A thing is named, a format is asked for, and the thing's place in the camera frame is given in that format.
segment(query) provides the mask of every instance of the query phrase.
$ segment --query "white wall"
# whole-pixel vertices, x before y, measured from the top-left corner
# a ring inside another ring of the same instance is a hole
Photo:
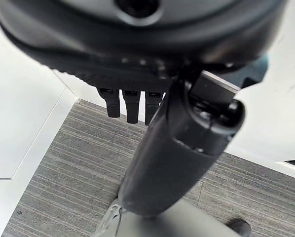
[[[0,30],[0,236],[75,99]]]
[[[240,91],[247,107],[245,124],[228,151],[245,158],[273,161],[295,159],[295,0],[269,52],[263,83]]]
[[[0,179],[13,177],[65,88],[0,30]]]

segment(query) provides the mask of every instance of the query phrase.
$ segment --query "striped carpet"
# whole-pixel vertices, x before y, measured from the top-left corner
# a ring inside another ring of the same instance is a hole
[[[145,129],[78,101],[2,236],[90,236]],[[185,199],[224,223],[244,218],[253,237],[295,237],[295,179],[246,160],[224,154]]]

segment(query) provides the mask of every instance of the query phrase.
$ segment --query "black cylinder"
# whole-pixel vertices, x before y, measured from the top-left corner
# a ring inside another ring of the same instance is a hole
[[[193,110],[185,86],[175,83],[153,118],[120,187],[122,206],[152,217],[177,202],[222,154],[244,119],[227,125]]]

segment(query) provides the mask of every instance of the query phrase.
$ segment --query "gray carpet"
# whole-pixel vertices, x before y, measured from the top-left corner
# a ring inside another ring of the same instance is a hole
[[[2,236],[90,236],[145,129],[78,101]],[[253,237],[295,237],[295,179],[246,160],[224,154],[185,199],[224,223],[246,219]]]

